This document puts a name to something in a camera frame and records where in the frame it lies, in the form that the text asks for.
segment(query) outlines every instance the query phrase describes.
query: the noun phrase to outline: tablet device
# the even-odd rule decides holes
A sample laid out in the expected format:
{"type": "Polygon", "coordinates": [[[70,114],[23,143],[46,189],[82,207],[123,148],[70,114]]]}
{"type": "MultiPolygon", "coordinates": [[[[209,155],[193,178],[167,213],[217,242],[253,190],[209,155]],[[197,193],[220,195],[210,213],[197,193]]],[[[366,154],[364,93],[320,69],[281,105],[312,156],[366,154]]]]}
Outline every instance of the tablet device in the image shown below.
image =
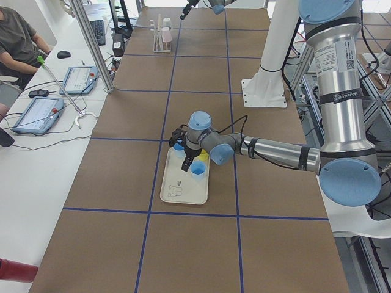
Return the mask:
{"type": "Polygon", "coordinates": [[[37,96],[12,128],[16,133],[45,134],[53,126],[64,107],[62,98],[37,96]]]}
{"type": "MultiPolygon", "coordinates": [[[[97,77],[98,69],[96,66],[70,67],[62,86],[69,95],[89,93],[95,86],[97,77]]],[[[65,95],[63,90],[60,90],[59,93],[60,95],[65,95]]]]}

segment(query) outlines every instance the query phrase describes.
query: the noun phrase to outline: dark t-shirt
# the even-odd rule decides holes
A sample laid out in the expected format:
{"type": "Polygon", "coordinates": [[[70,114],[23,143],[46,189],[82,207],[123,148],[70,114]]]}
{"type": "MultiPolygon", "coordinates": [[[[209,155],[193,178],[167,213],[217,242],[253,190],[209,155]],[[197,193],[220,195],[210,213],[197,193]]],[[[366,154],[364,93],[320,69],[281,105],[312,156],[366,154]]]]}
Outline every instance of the dark t-shirt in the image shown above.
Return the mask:
{"type": "Polygon", "coordinates": [[[40,53],[31,40],[36,30],[14,9],[0,7],[0,10],[4,14],[0,20],[0,54],[8,52],[14,60],[39,67],[40,53]]]}

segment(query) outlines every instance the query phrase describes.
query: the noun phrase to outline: white desk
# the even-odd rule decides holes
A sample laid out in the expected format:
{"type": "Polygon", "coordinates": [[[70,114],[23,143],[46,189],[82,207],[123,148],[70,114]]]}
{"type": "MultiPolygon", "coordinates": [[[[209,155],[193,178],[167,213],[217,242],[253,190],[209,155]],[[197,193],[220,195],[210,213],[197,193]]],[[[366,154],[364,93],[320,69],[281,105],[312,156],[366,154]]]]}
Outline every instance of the white desk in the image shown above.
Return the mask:
{"type": "MultiPolygon", "coordinates": [[[[69,34],[59,40],[46,60],[51,71],[60,80],[70,66],[80,66],[82,61],[86,65],[94,64],[76,20],[68,31],[69,34]],[[61,50],[70,51],[71,57],[58,59],[56,55],[61,50]]],[[[109,57],[107,52],[111,52],[111,46],[112,40],[108,32],[106,45],[100,47],[104,59],[109,57]]],[[[40,68],[28,87],[50,80],[48,72],[40,68]]],[[[59,90],[55,83],[40,87],[59,90]]],[[[25,110],[31,101],[28,92],[29,90],[17,99],[9,113],[25,110]]],[[[98,79],[91,93],[83,97],[87,104],[86,110],[99,115],[106,99],[102,80],[98,79]]],[[[76,103],[80,108],[84,107],[81,98],[76,103]]],[[[68,130],[75,117],[74,108],[67,107],[51,131],[68,130]]],[[[17,116],[8,120],[12,126],[17,116]]],[[[81,129],[74,126],[70,132],[63,134],[36,137],[16,135],[9,130],[7,132],[15,139],[15,145],[37,148],[60,140],[89,136],[97,119],[88,115],[79,122],[81,129]]],[[[0,126],[6,128],[7,123],[2,121],[0,126]]],[[[74,140],[37,151],[0,146],[0,258],[40,265],[88,142],[89,139],[74,140]]],[[[30,286],[31,284],[0,280],[0,292],[26,293],[30,286]]]]}

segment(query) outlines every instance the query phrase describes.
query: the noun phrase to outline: red cup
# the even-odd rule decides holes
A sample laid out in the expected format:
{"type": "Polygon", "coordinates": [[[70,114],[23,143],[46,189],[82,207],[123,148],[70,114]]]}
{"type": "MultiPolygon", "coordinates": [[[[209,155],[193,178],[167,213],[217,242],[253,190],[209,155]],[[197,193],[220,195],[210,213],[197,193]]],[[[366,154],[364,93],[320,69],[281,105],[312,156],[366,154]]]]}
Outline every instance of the red cup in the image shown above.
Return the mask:
{"type": "Polygon", "coordinates": [[[36,266],[0,258],[0,279],[2,280],[31,283],[37,272],[36,266]]]}

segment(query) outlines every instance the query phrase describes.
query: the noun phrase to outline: keyboard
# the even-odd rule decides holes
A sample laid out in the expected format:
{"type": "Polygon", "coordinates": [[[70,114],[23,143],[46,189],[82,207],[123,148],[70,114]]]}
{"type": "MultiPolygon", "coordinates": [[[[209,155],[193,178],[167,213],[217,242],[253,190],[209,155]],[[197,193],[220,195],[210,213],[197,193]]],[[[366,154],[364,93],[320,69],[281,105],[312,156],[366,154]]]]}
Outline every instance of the keyboard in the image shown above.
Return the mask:
{"type": "Polygon", "coordinates": [[[106,44],[106,34],[104,33],[104,22],[103,20],[92,20],[90,21],[95,38],[98,41],[99,46],[106,44]]]}

